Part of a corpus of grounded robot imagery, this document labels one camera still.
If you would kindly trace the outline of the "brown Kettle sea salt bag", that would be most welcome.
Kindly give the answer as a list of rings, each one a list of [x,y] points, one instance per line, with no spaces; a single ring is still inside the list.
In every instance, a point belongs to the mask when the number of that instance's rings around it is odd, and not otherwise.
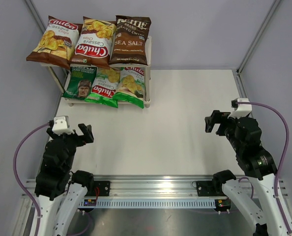
[[[116,16],[116,32],[109,64],[147,65],[146,41],[151,19],[139,16]]]

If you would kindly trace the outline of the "green Keogh's chips bag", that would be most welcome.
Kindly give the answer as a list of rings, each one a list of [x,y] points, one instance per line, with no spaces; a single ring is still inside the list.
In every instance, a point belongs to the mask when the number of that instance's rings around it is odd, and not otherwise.
[[[64,98],[84,100],[96,77],[96,67],[71,67],[70,80],[62,95]]]

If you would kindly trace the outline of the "brown Chuba cassava chips bag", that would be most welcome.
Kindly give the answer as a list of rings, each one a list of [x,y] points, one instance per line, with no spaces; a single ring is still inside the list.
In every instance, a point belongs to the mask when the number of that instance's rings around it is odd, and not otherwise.
[[[82,24],[49,16],[45,32],[26,60],[70,69],[70,61],[82,26]]]

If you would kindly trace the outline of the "green Chuba bag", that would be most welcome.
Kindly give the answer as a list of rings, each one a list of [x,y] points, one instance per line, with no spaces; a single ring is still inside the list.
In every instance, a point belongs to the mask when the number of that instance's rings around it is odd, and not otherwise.
[[[119,81],[120,71],[118,69],[98,68],[91,91],[85,102],[118,108],[118,102],[113,99],[113,96],[116,93]]]
[[[122,67],[120,81],[113,99],[144,108],[145,72],[138,67]]]

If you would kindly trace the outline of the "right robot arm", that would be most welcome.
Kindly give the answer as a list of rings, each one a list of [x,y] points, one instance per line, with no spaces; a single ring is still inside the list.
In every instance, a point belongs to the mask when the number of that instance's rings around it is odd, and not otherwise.
[[[260,206],[242,190],[238,179],[230,170],[215,173],[212,190],[227,196],[241,212],[255,236],[292,236],[292,217],[281,188],[275,184],[277,168],[271,154],[261,145],[262,131],[258,122],[248,116],[233,118],[230,113],[214,110],[205,117],[205,131],[216,132],[230,142],[236,160],[252,184]]]

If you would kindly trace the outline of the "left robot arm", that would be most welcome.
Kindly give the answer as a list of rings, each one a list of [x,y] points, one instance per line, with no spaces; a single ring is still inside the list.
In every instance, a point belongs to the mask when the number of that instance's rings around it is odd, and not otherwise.
[[[68,122],[52,121],[40,171],[35,179],[35,235],[64,236],[81,198],[95,190],[93,174],[76,171],[71,174],[78,147],[94,141],[92,126],[78,125],[82,134],[70,129]]]

